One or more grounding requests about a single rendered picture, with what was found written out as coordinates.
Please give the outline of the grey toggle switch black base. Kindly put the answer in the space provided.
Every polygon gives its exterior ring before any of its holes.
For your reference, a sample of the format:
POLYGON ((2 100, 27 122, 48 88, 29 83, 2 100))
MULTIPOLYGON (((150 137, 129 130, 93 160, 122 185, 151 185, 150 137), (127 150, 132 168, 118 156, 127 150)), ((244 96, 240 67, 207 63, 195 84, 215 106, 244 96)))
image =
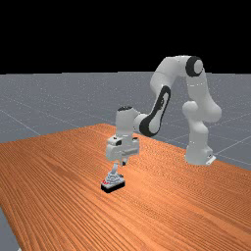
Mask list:
POLYGON ((101 189, 106 193, 111 193, 126 185, 123 175, 118 173, 118 164, 115 163, 112 169, 108 172, 107 176, 101 181, 101 189))

